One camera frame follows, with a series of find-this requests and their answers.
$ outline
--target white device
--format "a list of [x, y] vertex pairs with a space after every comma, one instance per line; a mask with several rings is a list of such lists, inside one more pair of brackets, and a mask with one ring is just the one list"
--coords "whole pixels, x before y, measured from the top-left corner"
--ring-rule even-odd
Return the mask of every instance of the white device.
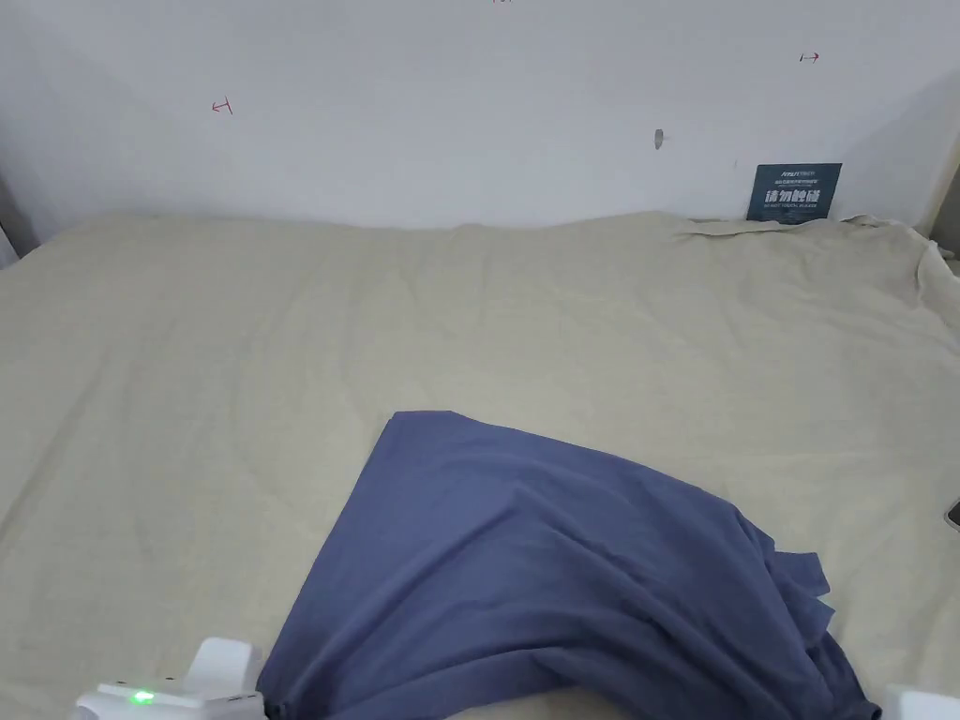
[[883, 720], [960, 720], [960, 698], [890, 685]]
[[248, 642], [208, 637], [182, 679], [101, 683], [70, 720], [263, 720], [261, 660]]

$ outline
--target blue t-shirt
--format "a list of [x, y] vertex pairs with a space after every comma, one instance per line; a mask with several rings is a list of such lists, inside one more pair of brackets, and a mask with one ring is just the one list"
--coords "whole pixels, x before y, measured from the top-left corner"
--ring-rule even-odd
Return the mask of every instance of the blue t-shirt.
[[814, 554], [606, 453], [387, 424], [259, 680], [283, 720], [421, 720], [580, 685], [651, 720], [865, 720]]

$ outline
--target beige bed sheet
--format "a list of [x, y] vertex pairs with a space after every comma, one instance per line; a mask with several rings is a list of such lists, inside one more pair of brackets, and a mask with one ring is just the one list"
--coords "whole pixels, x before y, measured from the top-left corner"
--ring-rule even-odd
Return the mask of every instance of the beige bed sheet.
[[205, 636], [269, 648], [415, 408], [727, 497], [820, 554], [869, 694], [960, 695], [960, 281], [907, 228], [106, 218], [0, 272], [0, 716], [177, 675]]

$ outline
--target dark blue sign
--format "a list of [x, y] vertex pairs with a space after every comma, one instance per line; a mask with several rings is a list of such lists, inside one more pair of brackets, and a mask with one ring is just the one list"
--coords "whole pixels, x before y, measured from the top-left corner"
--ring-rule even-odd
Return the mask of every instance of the dark blue sign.
[[826, 218], [838, 180], [839, 162], [758, 165], [747, 220], [799, 225]]

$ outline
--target red arrow mark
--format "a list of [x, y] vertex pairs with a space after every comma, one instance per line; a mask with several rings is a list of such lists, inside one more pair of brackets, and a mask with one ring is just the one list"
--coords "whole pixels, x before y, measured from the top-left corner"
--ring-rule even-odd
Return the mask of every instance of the red arrow mark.
[[221, 103], [220, 105], [217, 105], [217, 101], [214, 100], [213, 105], [210, 106], [210, 109], [213, 110], [214, 112], [220, 112], [220, 108], [226, 108], [230, 111], [231, 115], [233, 114], [233, 108], [230, 107], [230, 100], [227, 99], [226, 95], [224, 95], [223, 103]]

